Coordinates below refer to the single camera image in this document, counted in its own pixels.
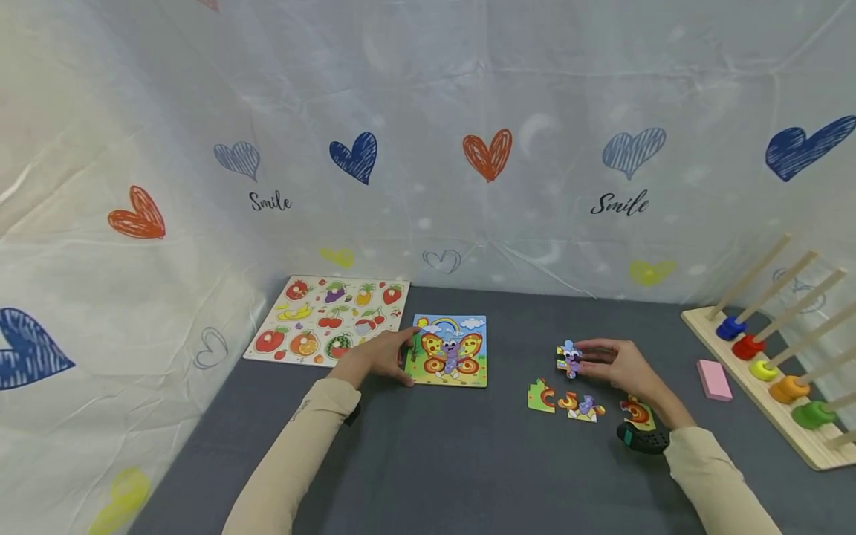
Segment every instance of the gray tablecloth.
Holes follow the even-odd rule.
[[[487,316],[489,386],[404,389],[370,380],[362,414],[340,430],[294,533],[704,533],[665,459],[635,453],[615,437],[621,392],[555,370],[557,343],[595,336],[636,341],[783,532],[853,533],[856,471],[813,472],[733,381],[732,402],[704,397],[696,361],[713,357],[683,324],[681,309],[412,288],[404,325],[414,314]],[[767,323],[756,315],[750,330]],[[769,345],[775,353],[783,342],[775,335]],[[219,533],[253,469],[326,373],[239,361],[131,533]],[[527,385],[537,377],[557,396],[594,395],[607,413],[590,424],[528,410]]]

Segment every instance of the butterfly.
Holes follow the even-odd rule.
[[[457,379],[462,373],[473,375],[479,370],[479,363],[474,359],[482,346],[482,336],[472,333],[460,341],[444,341],[433,333],[423,333],[422,348],[428,354],[425,361],[425,371],[437,377],[450,375]]]

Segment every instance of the strawberry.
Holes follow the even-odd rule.
[[[400,284],[392,284],[389,286],[388,290],[384,290],[383,292],[383,302],[387,305],[392,305],[396,301],[401,299],[401,285]]]

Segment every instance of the wooden stacking toy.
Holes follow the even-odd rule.
[[[842,432],[835,425],[835,411],[856,403],[856,392],[832,401],[811,401],[807,396],[811,393],[812,382],[837,372],[856,358],[856,346],[799,377],[782,376],[778,366],[852,317],[856,313],[856,302],[842,308],[772,359],[764,354],[768,337],[829,291],[847,272],[834,270],[765,329],[757,334],[746,333],[746,320],[817,258],[817,252],[809,251],[761,292],[741,314],[726,317],[722,313],[790,240],[791,235],[785,234],[725,292],[715,306],[684,311],[681,317],[810,467],[828,470],[853,465],[856,464],[856,431]]]

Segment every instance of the cloud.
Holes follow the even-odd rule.
[[[461,322],[461,327],[466,327],[469,330],[475,330],[484,325],[483,319],[469,318]]]

